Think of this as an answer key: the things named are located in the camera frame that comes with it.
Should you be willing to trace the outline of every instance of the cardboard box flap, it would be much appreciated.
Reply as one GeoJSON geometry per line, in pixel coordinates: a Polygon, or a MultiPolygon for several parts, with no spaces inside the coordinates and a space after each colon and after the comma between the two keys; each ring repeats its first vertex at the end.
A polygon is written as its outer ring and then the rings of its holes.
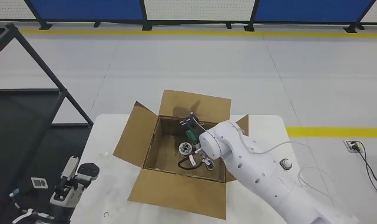
{"type": "Polygon", "coordinates": [[[220,182],[141,169],[128,200],[226,219],[226,184],[220,182]]]}
{"type": "Polygon", "coordinates": [[[236,121],[236,123],[244,131],[244,135],[249,136],[249,115],[245,115],[243,118],[236,121]]]}
{"type": "Polygon", "coordinates": [[[230,102],[226,98],[164,90],[160,115],[185,118],[193,112],[200,121],[220,123],[229,120],[230,102]]]}
{"type": "MultiPolygon", "coordinates": [[[[249,135],[249,115],[244,116],[243,118],[238,120],[236,123],[244,131],[245,136],[248,136],[249,135]]],[[[234,180],[236,180],[236,178],[234,178],[234,176],[230,174],[228,170],[226,170],[225,182],[232,182],[234,180]]]]}
{"type": "Polygon", "coordinates": [[[136,101],[113,155],[142,167],[158,116],[136,101]]]}

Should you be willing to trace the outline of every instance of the floor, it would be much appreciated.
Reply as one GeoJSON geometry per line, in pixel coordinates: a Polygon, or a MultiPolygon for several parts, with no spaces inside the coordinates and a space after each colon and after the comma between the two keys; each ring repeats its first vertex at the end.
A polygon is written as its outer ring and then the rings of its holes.
{"type": "MultiPolygon", "coordinates": [[[[288,127],[377,127],[377,39],[26,38],[93,120],[100,114],[130,113],[136,100],[158,112],[163,90],[172,89],[231,98],[232,114],[277,114],[288,127]]],[[[0,88],[53,86],[16,41],[0,52],[0,88]]],[[[65,102],[55,122],[84,121],[65,102]]],[[[348,153],[343,139],[292,138],[310,146],[293,145],[300,166],[322,170],[305,170],[305,180],[330,198],[310,192],[363,223],[375,223],[377,192],[364,162],[348,153]]],[[[355,139],[364,143],[369,164],[377,169],[377,139],[355,139]]]]}

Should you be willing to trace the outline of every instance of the small sticker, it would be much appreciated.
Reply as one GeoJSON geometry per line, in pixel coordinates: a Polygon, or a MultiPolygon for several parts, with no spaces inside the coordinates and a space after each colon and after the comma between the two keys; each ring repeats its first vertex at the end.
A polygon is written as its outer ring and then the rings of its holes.
{"type": "Polygon", "coordinates": [[[46,179],[44,178],[32,177],[31,183],[33,184],[33,187],[36,189],[48,189],[46,179]]]}

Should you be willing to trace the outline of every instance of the white wall panel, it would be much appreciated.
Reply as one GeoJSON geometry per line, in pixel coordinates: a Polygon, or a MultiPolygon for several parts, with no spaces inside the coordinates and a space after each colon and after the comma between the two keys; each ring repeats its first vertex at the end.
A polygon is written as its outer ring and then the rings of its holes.
{"type": "Polygon", "coordinates": [[[255,0],[144,0],[149,20],[248,21],[255,0]]]}
{"type": "Polygon", "coordinates": [[[375,2],[368,13],[366,13],[361,22],[377,22],[377,2],[375,2]]]}
{"type": "Polygon", "coordinates": [[[0,0],[0,19],[35,18],[24,0],[0,0]]]}

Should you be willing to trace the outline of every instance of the green object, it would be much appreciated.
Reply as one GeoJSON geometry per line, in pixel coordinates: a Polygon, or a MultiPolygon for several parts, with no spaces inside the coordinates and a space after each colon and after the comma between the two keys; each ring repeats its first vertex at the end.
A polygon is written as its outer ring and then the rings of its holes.
{"type": "Polygon", "coordinates": [[[193,142],[193,144],[199,143],[199,139],[196,138],[196,135],[192,130],[187,130],[186,135],[193,142]]]}

